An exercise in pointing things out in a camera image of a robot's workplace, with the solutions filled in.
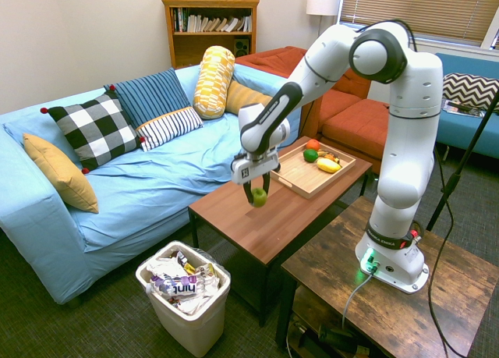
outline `black pole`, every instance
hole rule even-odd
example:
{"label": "black pole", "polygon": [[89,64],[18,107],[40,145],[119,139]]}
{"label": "black pole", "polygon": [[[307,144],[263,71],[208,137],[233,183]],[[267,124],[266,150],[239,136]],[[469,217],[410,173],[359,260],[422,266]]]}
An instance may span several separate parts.
{"label": "black pole", "polygon": [[449,178],[449,181],[445,184],[444,188],[442,189],[442,192],[444,195],[440,199],[440,202],[438,203],[437,208],[435,209],[435,212],[433,216],[430,219],[430,222],[428,223],[428,226],[426,227],[426,230],[431,231],[437,222],[438,217],[440,216],[440,213],[442,212],[442,209],[444,208],[445,205],[445,200],[446,198],[449,198],[454,192],[455,187],[458,185],[459,180],[461,178],[461,172],[464,169],[466,163],[468,162],[468,158],[473,152],[473,148],[475,147],[476,142],[480,138],[480,135],[483,132],[483,129],[485,128],[485,125],[489,121],[490,116],[492,115],[492,112],[496,108],[497,102],[499,101],[499,89],[497,89],[496,95],[494,95],[494,99],[490,103],[489,108],[487,109],[487,112],[485,113],[485,116],[483,117],[480,125],[478,126],[478,129],[475,132],[475,135],[473,136],[471,142],[469,143],[468,148],[466,149],[465,154],[463,155],[461,161],[459,162],[458,167],[454,171],[454,173],[451,175]]}

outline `blue striped pillow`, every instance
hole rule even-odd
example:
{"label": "blue striped pillow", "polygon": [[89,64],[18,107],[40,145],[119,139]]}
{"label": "blue striped pillow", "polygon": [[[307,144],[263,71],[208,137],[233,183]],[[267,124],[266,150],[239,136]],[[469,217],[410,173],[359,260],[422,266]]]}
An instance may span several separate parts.
{"label": "blue striped pillow", "polygon": [[104,85],[104,88],[116,90],[119,103],[134,128],[168,112],[190,106],[173,68],[139,79]]}

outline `toy fruit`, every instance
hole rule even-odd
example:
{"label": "toy fruit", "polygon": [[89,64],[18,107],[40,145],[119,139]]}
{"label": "toy fruit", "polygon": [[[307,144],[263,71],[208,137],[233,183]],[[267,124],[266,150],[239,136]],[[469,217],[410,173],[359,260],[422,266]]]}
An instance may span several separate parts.
{"label": "toy fruit", "polygon": [[317,158],[319,157],[319,155],[317,154],[317,152],[314,149],[306,149],[303,152],[303,157],[309,163],[314,163],[317,160]]}
{"label": "toy fruit", "polygon": [[319,151],[319,149],[320,149],[319,141],[317,141],[317,140],[309,140],[309,142],[306,143],[305,148],[307,148],[307,149],[313,149],[315,151]]}
{"label": "toy fruit", "polygon": [[331,160],[332,160],[333,162],[335,162],[335,163],[340,164],[340,158],[338,158],[338,157],[337,157],[336,155],[334,155],[334,154],[326,154],[326,155],[324,155],[324,157],[325,157],[326,159],[331,159]]}
{"label": "toy fruit", "polygon": [[329,173],[335,173],[342,168],[335,161],[332,161],[331,159],[326,159],[326,158],[319,159],[317,161],[317,167],[319,167],[319,169],[322,169],[323,171],[329,172]]}
{"label": "toy fruit", "polygon": [[253,195],[254,207],[262,207],[267,203],[267,193],[263,188],[253,188],[251,194]]}

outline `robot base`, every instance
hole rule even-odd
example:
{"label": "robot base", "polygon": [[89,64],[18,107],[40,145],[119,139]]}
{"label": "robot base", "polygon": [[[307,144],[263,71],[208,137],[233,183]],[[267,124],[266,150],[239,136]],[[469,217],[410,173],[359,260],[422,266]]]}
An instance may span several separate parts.
{"label": "robot base", "polygon": [[[407,249],[392,250],[375,243],[366,233],[356,246],[356,256],[360,263],[360,269],[365,274],[370,274],[372,265],[367,261],[373,256],[373,263],[378,264],[374,278],[411,294],[421,290],[426,284],[430,270],[424,263],[421,251],[416,244]],[[414,278],[413,282],[404,279]]]}

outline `magazine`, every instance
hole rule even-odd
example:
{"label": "magazine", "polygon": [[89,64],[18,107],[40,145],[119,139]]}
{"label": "magazine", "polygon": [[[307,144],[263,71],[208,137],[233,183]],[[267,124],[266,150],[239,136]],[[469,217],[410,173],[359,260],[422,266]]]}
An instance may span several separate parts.
{"label": "magazine", "polygon": [[482,118],[485,116],[485,111],[472,106],[464,106],[458,101],[450,101],[448,99],[442,99],[442,110],[456,115],[474,116],[476,118]]}

